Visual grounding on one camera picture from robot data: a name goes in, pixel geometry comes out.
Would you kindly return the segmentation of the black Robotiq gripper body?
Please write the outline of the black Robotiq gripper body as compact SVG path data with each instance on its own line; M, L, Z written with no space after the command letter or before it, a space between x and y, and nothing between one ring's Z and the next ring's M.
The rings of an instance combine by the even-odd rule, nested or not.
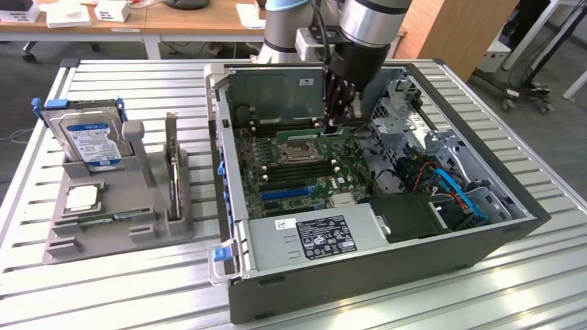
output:
M380 70L388 52L389 44L382 47L365 47L357 43L336 44L326 64L326 78L362 92Z

